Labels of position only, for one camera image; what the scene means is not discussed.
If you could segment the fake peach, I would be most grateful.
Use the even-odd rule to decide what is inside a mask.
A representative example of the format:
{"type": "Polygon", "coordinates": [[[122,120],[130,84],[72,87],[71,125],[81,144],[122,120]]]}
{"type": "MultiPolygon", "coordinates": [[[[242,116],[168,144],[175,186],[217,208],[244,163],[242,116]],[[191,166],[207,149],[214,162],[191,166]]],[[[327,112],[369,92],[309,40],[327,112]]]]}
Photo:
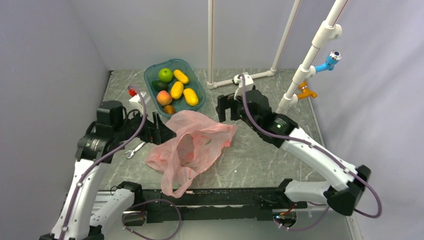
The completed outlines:
{"type": "Polygon", "coordinates": [[[160,91],[156,96],[156,101],[161,106],[165,107],[172,103],[172,96],[165,90],[160,91]]]}

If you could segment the pink plastic bag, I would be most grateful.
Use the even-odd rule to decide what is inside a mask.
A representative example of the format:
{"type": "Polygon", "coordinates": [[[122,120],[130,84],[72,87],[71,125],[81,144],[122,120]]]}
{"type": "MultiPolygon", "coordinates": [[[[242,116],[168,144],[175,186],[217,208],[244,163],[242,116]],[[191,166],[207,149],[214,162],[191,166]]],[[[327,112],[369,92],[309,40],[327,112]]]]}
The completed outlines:
{"type": "Polygon", "coordinates": [[[190,110],[175,113],[165,125],[176,136],[154,146],[145,163],[162,173],[162,193],[180,198],[194,178],[216,162],[223,148],[230,147],[237,126],[190,110]]]}

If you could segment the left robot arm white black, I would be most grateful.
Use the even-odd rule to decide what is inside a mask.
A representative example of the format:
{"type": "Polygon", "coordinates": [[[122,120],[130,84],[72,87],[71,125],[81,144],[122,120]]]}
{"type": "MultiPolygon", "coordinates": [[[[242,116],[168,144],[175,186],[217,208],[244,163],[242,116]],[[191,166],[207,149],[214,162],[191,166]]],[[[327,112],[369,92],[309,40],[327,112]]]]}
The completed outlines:
{"type": "Polygon", "coordinates": [[[125,210],[137,210],[143,205],[142,185],[124,181],[110,200],[92,212],[105,172],[123,144],[139,138],[160,145],[176,137],[157,112],[153,113],[153,121],[138,110],[132,113],[129,118],[117,100],[99,105],[96,120],[77,143],[73,179],[59,218],[50,233],[40,236],[41,240],[103,240],[107,229],[125,210]]]}

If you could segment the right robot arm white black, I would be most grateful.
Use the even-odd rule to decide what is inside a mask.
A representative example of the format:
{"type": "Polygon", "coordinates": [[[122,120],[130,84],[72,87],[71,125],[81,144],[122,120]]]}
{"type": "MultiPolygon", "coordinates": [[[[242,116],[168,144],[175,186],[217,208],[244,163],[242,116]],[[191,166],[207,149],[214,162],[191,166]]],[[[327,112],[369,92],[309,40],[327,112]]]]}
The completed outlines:
{"type": "Polygon", "coordinates": [[[268,98],[259,90],[249,90],[246,96],[254,122],[246,113],[242,97],[233,93],[217,97],[215,109],[219,121],[225,121],[226,110],[230,110],[232,121],[245,122],[263,141],[295,155],[325,179],[300,182],[286,178],[276,190],[276,203],[282,208],[296,202],[327,204],[341,215],[352,215],[366,189],[371,169],[366,165],[352,165],[328,152],[294,120],[273,112],[268,98]]]}

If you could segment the orange fake fruit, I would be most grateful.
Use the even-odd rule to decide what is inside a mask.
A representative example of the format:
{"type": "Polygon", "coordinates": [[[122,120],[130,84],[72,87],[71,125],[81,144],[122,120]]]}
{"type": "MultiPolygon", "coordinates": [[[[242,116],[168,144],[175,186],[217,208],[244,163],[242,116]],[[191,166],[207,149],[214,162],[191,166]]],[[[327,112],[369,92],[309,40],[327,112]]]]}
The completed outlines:
{"type": "Polygon", "coordinates": [[[176,110],[175,110],[175,108],[172,105],[166,105],[166,106],[164,106],[163,107],[163,111],[166,114],[169,114],[169,115],[173,115],[173,114],[176,113],[176,110]]]}

